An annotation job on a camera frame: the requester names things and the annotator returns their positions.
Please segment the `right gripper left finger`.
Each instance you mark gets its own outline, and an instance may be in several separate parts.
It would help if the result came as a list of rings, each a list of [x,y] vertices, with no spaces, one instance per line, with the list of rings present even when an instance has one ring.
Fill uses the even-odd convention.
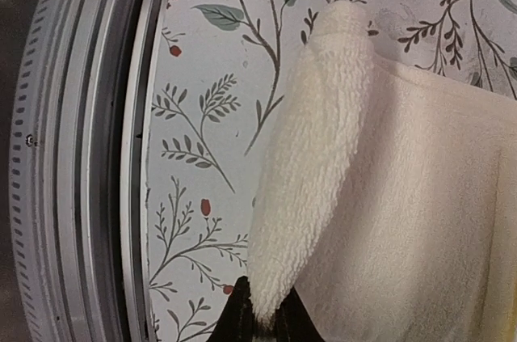
[[[259,338],[254,334],[254,315],[250,301],[250,285],[246,276],[239,277],[233,292],[221,312],[212,331],[212,342],[252,342]]]

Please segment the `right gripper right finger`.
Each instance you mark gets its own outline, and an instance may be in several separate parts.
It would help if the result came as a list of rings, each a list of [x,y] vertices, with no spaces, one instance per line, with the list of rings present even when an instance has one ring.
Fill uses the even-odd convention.
[[[275,312],[275,336],[279,342],[323,342],[294,288]]]

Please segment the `cream towel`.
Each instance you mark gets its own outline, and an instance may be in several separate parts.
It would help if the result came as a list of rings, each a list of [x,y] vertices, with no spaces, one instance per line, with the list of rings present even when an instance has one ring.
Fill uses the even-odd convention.
[[[288,292],[328,341],[511,341],[516,103],[379,56],[359,6],[322,10],[263,164],[254,315]]]

